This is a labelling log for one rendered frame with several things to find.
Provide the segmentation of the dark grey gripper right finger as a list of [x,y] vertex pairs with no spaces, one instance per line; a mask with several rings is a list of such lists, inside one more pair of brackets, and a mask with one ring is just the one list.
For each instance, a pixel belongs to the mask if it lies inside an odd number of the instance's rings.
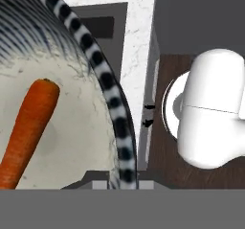
[[140,190],[168,190],[171,186],[157,171],[139,171],[138,188]]

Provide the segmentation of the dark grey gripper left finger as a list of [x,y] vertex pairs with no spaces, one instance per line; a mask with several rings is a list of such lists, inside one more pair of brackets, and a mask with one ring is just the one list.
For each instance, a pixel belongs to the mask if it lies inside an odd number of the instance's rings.
[[83,176],[81,180],[63,187],[63,190],[107,190],[109,187],[108,181],[109,172],[89,171]]

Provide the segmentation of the black and white patterned bowl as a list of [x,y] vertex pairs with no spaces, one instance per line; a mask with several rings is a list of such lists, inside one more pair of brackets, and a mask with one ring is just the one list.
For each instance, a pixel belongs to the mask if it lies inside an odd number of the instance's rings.
[[136,189],[130,109],[96,39],[63,0],[0,0],[0,160],[38,79],[60,96],[19,188],[62,189],[102,171],[105,188]]

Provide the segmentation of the orange carrot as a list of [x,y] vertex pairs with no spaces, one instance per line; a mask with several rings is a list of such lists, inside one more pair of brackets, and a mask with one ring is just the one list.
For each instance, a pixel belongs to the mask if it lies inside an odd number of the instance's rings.
[[59,86],[48,79],[38,79],[30,86],[0,163],[0,190],[16,188],[55,111],[59,94]]

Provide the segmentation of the white rounded object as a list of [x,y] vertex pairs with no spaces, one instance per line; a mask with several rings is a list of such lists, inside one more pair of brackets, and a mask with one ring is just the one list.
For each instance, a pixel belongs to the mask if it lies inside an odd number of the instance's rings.
[[204,170],[245,156],[245,58],[228,49],[198,55],[172,80],[162,99],[162,119],[178,154]]

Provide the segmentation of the grey cupboard front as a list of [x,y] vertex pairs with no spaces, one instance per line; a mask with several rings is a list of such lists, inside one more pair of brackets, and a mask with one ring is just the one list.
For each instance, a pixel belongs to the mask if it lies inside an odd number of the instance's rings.
[[145,76],[145,94],[143,102],[143,112],[141,120],[141,132],[139,140],[139,151],[138,151],[138,170],[144,171],[147,168],[150,138],[151,138],[151,127],[143,126],[145,120],[153,119],[153,109],[145,109],[145,104],[155,104],[155,81],[157,70],[157,63],[159,62],[159,45],[157,41],[157,35],[155,32],[155,27],[151,29],[151,37],[149,43],[149,53],[147,61],[147,69]]

